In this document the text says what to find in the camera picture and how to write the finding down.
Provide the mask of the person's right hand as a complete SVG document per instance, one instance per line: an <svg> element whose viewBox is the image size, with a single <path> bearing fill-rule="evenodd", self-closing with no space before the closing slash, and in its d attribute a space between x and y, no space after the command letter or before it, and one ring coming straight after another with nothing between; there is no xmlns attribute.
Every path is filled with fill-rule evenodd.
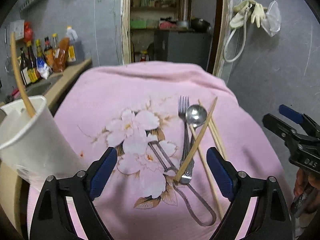
<svg viewBox="0 0 320 240"><path fill-rule="evenodd" d="M318 190L315 200L311 202L305 209L305 213L312 214L319 208L319 190L320 190L319 177L316 177L313 174L307 174L305 171L303 171L300 168L296 174L296 182L295 182L295 187L293 189L294 195L296 197L301 195L308 183Z"/></svg>

